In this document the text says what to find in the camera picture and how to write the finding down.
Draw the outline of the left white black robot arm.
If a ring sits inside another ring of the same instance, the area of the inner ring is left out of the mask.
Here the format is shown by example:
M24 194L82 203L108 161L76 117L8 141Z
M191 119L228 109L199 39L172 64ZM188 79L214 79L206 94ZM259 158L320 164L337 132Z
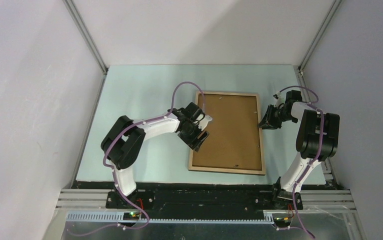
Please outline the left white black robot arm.
M145 141L175 133L192 151L198 152L209 136L205 129L212 120L193 102L146 120L132 120L126 115L119 117L100 145L104 152L103 165L111 169L115 188L120 192L118 202L128 209L137 204L132 165Z

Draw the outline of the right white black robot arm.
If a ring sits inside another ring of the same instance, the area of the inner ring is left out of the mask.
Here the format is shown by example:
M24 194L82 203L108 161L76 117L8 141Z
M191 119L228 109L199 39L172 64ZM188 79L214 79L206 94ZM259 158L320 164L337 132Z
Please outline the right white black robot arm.
M299 123L296 137L296 156L285 174L273 185L270 202L276 209L283 209L302 189L304 181L319 164L333 157L338 149L340 116L324 113L311 102L305 102L299 90L290 90L285 97L281 91L274 94L275 104L270 104L259 122L262 130L277 130L284 122Z

